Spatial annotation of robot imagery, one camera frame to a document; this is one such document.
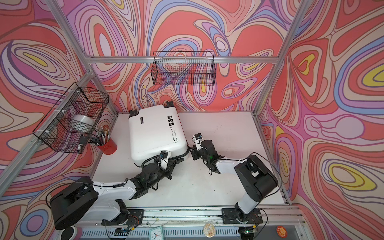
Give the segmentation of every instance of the clock face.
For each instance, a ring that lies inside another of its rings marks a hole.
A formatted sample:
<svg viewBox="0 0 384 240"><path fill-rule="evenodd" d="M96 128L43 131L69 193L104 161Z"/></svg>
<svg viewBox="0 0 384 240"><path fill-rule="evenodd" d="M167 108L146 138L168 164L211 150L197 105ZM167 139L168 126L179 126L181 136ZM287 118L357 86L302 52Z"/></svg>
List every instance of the clock face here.
<svg viewBox="0 0 384 240"><path fill-rule="evenodd" d="M163 240L163 228L158 227L149 232L149 239L150 240Z"/></svg>

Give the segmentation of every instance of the red cup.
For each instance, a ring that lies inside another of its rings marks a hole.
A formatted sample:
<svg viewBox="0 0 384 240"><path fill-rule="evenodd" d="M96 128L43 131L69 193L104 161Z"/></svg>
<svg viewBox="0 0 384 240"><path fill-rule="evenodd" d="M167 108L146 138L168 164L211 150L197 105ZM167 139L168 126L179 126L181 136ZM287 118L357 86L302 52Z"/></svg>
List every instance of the red cup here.
<svg viewBox="0 0 384 240"><path fill-rule="evenodd" d="M106 155L110 155L110 154L116 152L116 150L118 149L118 146L112 140L112 138L110 138L109 141L106 144L104 144L103 146L97 146L97 147L100 148L100 150L102 150L103 153Z"/></svg>

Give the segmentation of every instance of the red round badge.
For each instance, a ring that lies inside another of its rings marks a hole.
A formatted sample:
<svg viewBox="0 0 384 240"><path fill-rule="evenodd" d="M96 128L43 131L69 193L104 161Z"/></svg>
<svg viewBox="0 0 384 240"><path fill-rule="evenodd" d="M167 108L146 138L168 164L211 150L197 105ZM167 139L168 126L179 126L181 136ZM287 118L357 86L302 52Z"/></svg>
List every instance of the red round badge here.
<svg viewBox="0 0 384 240"><path fill-rule="evenodd" d="M276 232L277 232L277 235L279 235L279 237L281 238L286 238L288 236L288 232L283 226L278 226L276 228Z"/></svg>

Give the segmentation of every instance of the white work surface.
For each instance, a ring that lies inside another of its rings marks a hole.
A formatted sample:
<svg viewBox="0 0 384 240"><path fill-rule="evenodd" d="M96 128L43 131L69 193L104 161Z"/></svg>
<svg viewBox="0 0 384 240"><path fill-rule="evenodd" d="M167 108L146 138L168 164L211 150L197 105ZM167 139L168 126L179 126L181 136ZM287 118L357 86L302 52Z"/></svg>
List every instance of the white work surface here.
<svg viewBox="0 0 384 240"><path fill-rule="evenodd" d="M141 169L133 164L129 154L129 114L119 114L112 131L112 139L118 146L115 153L100 159L94 181L122 182L133 178ZM228 158L245 158L251 152L266 153L255 127L251 113L179 113L181 125L188 144L191 138L201 133L203 139L211 139L219 155ZM263 163L272 171L268 162ZM245 193L239 178L233 174L208 174L203 160L194 161L191 154L176 165L172 180L163 178L159 189L148 190L144 196L126 200L127 207L187 207L234 205ZM260 204L283 204L280 192L263 200Z"/></svg>

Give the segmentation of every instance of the psychedelic wallpaper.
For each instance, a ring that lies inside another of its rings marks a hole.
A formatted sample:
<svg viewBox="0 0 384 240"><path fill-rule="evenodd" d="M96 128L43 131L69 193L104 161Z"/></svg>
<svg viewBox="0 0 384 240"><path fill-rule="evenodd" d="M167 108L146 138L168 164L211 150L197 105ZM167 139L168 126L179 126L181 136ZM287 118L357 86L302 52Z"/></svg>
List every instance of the psychedelic wallpaper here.
<svg viewBox="0 0 384 240"><path fill-rule="evenodd" d="M41 118L84 75L45 1L0 1L0 174ZM102 125L111 125L110 110ZM0 239L48 239L53 220L46 194L90 173L99 150L53 152L42 145L0 198Z"/></svg>
<svg viewBox="0 0 384 240"><path fill-rule="evenodd" d="M61 3L86 54L205 51L277 56L298 2L85 0ZM153 86L151 64L95 64L120 112L173 100L179 111L250 111L271 64L216 64L215 86Z"/></svg>
<svg viewBox="0 0 384 240"><path fill-rule="evenodd" d="M384 1L315 0L258 117L315 239L384 239Z"/></svg>

